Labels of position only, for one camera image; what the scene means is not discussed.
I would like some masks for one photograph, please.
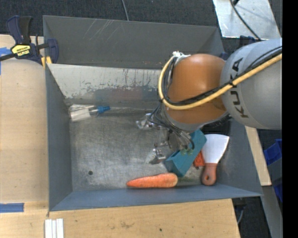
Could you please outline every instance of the white spatula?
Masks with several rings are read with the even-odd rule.
[[[202,148],[205,167],[201,176],[201,182],[209,186],[216,182],[217,165],[226,150],[229,136],[206,134],[205,137],[207,141]]]

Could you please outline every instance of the orange carrot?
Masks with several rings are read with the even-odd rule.
[[[197,157],[195,158],[193,166],[196,168],[205,166],[202,150],[198,153]]]
[[[134,188],[171,188],[178,183],[178,176],[174,173],[165,173],[155,176],[140,177],[126,183]]]

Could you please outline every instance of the wooden board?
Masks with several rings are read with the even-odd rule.
[[[260,184],[262,186],[270,186],[272,185],[272,182],[268,173],[267,163],[265,161],[262,145],[259,141],[257,129],[245,126],[245,130],[246,130],[248,140],[249,140],[249,145],[254,157],[254,162],[256,165]]]
[[[11,36],[0,35],[0,48],[13,45]],[[0,76],[0,203],[47,200],[47,181],[44,69],[8,59]]]
[[[0,215],[0,238],[42,238],[45,219],[64,220],[65,238],[239,238],[230,199],[193,203],[51,212],[25,204]]]

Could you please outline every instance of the gray bin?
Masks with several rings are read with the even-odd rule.
[[[173,51],[219,56],[216,27],[44,16],[44,37],[60,59],[46,68],[51,211],[181,203],[262,194],[244,126],[229,121],[230,141],[217,183],[191,168],[175,188],[130,189],[130,179],[166,172],[146,163],[156,130],[136,120],[158,105],[159,72]],[[96,118],[70,122],[70,104],[109,105]]]

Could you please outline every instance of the wooden handle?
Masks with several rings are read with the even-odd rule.
[[[202,176],[201,182],[206,185],[210,186],[213,185],[217,180],[217,163],[206,163]]]

